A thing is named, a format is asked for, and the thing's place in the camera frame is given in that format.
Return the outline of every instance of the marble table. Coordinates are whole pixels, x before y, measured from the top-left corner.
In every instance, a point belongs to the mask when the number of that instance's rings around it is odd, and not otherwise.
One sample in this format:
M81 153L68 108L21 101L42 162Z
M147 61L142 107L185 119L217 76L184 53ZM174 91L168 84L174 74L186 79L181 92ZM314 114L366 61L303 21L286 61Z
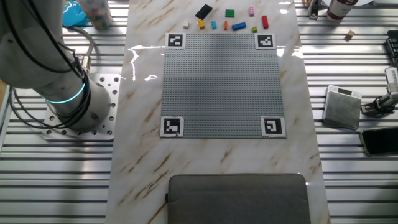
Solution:
M204 3L213 10L200 30L195 14ZM254 17L249 17L250 6ZM235 18L225 18L225 9L235 9ZM262 28L262 15L268 17L268 30ZM188 30L184 20L190 22ZM225 20L227 31L221 26ZM210 21L217 21L217 30ZM287 139L161 139L165 33L233 33L230 25L239 22L248 27L235 33L251 33L257 26L259 33L276 34ZM293 1L132 0L106 223L167 223L165 193L171 176L230 173L302 174L312 223L330 222Z

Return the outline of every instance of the pink lego brick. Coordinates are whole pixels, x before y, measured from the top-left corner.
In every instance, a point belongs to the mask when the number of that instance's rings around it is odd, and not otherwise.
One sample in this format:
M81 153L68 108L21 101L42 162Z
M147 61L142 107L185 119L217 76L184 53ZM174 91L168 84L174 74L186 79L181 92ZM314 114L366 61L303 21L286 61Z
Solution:
M249 15L254 16L254 7L249 7Z

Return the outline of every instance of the gray cushion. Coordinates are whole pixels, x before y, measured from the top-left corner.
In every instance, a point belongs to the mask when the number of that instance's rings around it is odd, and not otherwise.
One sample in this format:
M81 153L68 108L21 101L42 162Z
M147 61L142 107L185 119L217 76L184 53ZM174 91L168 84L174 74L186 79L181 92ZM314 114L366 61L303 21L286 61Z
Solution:
M175 175L168 224L310 224L300 174Z

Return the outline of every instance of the black lego brick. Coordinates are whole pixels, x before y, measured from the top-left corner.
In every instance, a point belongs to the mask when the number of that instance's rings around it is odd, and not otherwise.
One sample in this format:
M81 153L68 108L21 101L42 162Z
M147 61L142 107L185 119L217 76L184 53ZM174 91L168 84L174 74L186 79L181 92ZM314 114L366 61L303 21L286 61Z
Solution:
M195 15L199 19L204 19L213 8L205 4Z

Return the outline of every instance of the yellow lego brick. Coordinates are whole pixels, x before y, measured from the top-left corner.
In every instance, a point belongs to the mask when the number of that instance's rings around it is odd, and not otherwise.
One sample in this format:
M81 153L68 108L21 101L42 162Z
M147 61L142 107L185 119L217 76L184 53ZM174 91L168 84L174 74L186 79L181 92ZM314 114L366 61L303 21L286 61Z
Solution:
M198 25L199 25L200 29L204 29L205 28L205 25L204 25L202 19L198 19Z

